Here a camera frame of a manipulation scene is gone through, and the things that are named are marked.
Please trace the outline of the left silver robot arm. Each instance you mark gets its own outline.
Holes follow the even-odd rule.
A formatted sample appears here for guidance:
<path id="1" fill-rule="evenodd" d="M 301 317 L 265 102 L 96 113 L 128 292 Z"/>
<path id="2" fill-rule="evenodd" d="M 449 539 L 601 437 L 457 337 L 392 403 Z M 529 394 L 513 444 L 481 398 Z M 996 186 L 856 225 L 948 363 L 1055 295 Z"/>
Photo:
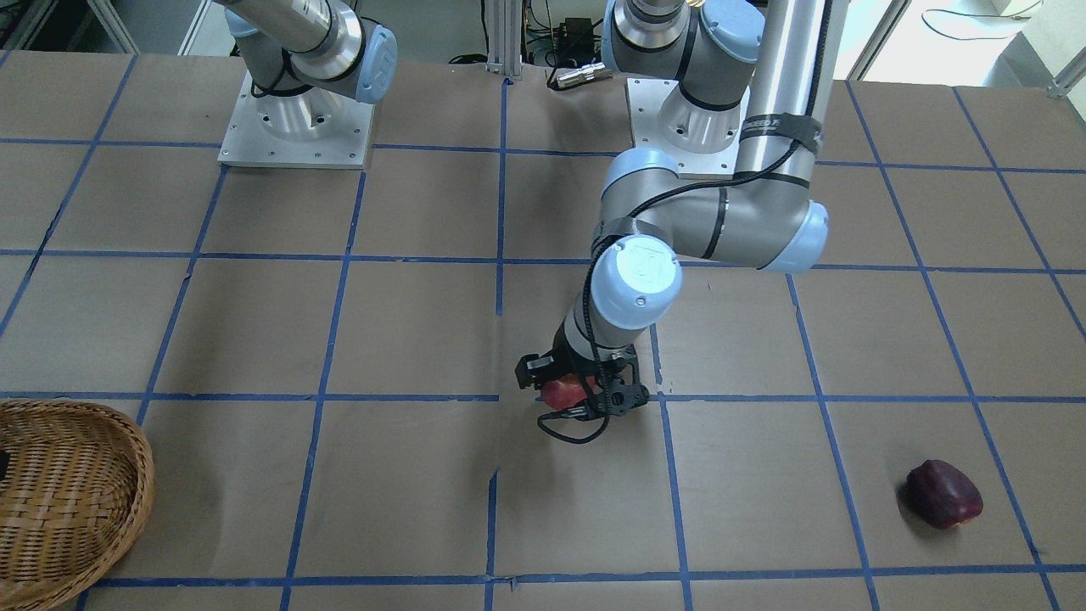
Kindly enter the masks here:
<path id="1" fill-rule="evenodd" d="M 602 186 L 582 289 L 551 351 L 521 357 L 521 389 L 554 420 L 608 423 L 649 399 L 635 343 L 671 308 L 683 256 L 801 273 L 825 249 L 829 213 L 809 194 L 825 142 L 846 1 L 610 1 L 602 58 L 671 80 L 669 139 L 693 152 L 736 144 L 727 179 L 690 181 L 657 147 L 628 149 Z"/>

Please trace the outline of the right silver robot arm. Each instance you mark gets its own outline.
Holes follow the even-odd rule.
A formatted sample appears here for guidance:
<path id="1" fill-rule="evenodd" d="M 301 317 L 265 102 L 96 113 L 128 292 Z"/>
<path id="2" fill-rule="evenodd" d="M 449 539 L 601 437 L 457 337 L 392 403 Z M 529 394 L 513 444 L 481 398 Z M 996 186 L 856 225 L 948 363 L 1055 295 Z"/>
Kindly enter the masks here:
<path id="1" fill-rule="evenodd" d="M 220 1 L 257 97 L 311 89 L 365 104 L 395 80 L 395 33 L 348 1 Z"/>

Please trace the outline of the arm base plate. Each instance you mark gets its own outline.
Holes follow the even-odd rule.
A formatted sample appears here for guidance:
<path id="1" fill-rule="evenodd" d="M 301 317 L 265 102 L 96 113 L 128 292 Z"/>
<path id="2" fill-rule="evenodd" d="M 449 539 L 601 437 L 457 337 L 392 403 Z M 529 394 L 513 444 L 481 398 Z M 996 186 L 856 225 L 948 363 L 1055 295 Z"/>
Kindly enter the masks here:
<path id="1" fill-rule="evenodd" d="M 626 90 L 633 147 L 662 150 L 685 179 L 732 177 L 749 88 L 736 107 L 720 111 L 696 107 L 672 80 L 628 78 Z"/>
<path id="2" fill-rule="evenodd" d="M 245 74 L 217 160 L 244 169 L 361 171 L 372 147 L 376 109 L 321 89 L 256 97 Z"/>

